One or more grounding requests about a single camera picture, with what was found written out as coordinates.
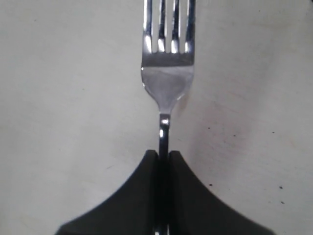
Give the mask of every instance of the silver fork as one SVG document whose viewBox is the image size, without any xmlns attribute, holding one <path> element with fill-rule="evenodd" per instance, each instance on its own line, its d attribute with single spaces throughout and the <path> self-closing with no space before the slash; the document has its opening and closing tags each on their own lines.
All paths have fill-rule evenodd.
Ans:
<svg viewBox="0 0 313 235">
<path fill-rule="evenodd" d="M 152 0 L 144 0 L 141 77 L 146 91 L 157 102 L 160 112 L 159 159 L 167 161 L 171 112 L 191 87 L 195 57 L 196 0 L 188 0 L 186 41 L 179 50 L 180 2 L 174 0 L 171 52 L 166 45 L 166 0 L 160 1 L 157 52 L 152 51 Z"/>
</svg>

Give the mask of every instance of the fork neck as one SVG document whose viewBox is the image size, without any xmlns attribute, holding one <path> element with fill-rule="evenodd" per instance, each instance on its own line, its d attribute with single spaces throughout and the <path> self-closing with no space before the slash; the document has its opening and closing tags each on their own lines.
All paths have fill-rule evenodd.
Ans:
<svg viewBox="0 0 313 235">
<path fill-rule="evenodd" d="M 171 115 L 160 114 L 160 132 L 159 132 L 159 160 L 168 160 L 169 146 L 169 130 L 170 130 Z"/>
</svg>

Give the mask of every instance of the white table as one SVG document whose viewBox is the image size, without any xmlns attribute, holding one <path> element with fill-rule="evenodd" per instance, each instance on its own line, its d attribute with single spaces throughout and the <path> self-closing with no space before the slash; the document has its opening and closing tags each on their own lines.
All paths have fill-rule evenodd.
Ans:
<svg viewBox="0 0 313 235">
<path fill-rule="evenodd" d="M 311 235 L 313 5 L 197 5 L 195 79 L 174 110 L 171 149 L 240 213 L 279 235 Z M 0 0 L 0 234 L 53 234 L 157 149 L 142 9 Z"/>
</svg>

